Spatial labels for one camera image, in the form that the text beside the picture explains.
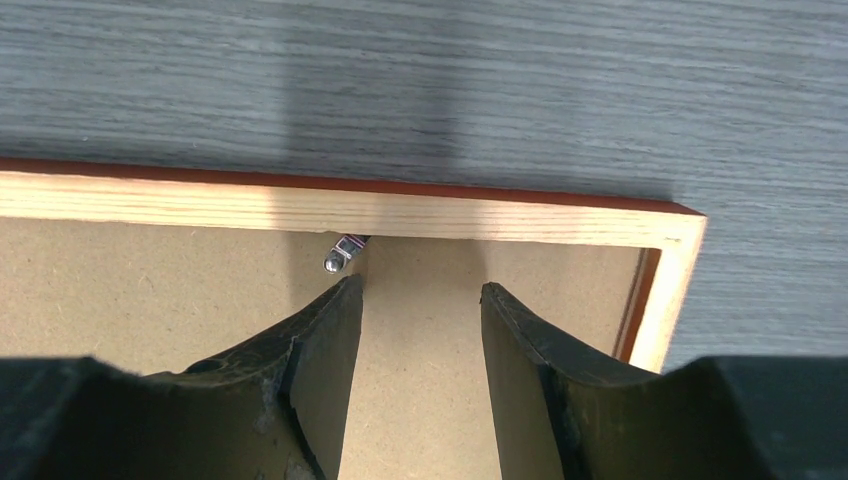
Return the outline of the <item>orange wooden picture frame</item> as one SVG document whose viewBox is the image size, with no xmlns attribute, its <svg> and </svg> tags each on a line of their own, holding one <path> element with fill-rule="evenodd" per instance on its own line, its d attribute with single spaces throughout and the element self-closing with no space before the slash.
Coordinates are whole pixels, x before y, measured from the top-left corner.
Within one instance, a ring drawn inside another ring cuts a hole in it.
<svg viewBox="0 0 848 480">
<path fill-rule="evenodd" d="M 619 246 L 648 251 L 617 356 L 664 363 L 707 217 L 656 200 L 43 159 L 1 162 L 11 218 Z"/>
</svg>

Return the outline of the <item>brown cardboard backing board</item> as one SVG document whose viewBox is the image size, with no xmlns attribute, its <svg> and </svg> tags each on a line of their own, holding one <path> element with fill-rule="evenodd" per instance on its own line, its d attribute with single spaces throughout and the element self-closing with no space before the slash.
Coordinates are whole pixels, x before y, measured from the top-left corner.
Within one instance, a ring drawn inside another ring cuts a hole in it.
<svg viewBox="0 0 848 480">
<path fill-rule="evenodd" d="M 1 352 L 94 355 L 180 371 L 297 312 L 336 282 L 334 234 L 5 219 Z M 479 297 L 504 285 L 605 353 L 642 254 L 631 247 L 377 237 L 365 281 L 344 479 L 500 475 Z"/>
</svg>

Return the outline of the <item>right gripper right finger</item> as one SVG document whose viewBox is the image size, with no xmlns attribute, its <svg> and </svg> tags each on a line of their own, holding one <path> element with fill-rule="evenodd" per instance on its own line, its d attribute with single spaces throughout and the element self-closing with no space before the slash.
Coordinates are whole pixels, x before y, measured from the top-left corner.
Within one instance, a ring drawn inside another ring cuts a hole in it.
<svg viewBox="0 0 848 480">
<path fill-rule="evenodd" d="M 620 362 L 502 285 L 480 297 L 506 479 L 843 479 L 843 357 L 707 356 L 666 374 Z"/>
</svg>

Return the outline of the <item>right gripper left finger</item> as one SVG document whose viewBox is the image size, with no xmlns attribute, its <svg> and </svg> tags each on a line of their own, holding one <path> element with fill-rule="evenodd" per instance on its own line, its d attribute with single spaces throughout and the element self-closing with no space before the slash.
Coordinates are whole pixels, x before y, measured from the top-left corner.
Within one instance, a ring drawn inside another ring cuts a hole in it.
<svg viewBox="0 0 848 480">
<path fill-rule="evenodd" d="M 334 479 L 363 313 L 341 279 L 294 315 L 186 370 L 93 357 L 1 362 L 5 479 Z"/>
</svg>

